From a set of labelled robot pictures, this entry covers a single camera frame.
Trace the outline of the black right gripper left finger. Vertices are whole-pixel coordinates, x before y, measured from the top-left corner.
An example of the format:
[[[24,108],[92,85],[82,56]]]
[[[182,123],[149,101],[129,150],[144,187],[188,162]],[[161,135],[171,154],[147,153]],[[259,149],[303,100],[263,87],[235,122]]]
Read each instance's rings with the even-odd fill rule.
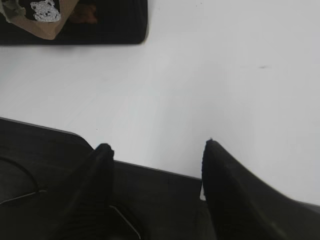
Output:
[[[106,240],[108,207],[114,185],[114,151],[100,144],[61,188],[66,206],[51,240]]]

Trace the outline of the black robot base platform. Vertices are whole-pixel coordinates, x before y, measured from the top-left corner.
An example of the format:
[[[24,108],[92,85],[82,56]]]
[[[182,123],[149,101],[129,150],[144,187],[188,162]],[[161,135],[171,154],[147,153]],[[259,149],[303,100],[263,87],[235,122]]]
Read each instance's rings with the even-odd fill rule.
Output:
[[[1,119],[1,239],[51,240],[67,204],[61,188],[96,148],[74,133]],[[113,160],[106,240],[200,238],[199,179]]]

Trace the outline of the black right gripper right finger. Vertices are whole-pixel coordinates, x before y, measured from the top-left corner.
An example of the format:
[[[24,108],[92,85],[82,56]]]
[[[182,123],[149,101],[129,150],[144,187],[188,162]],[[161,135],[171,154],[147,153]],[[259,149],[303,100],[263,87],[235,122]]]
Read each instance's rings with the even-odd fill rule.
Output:
[[[219,240],[318,240],[320,207],[272,188],[217,141],[206,141],[202,185]]]

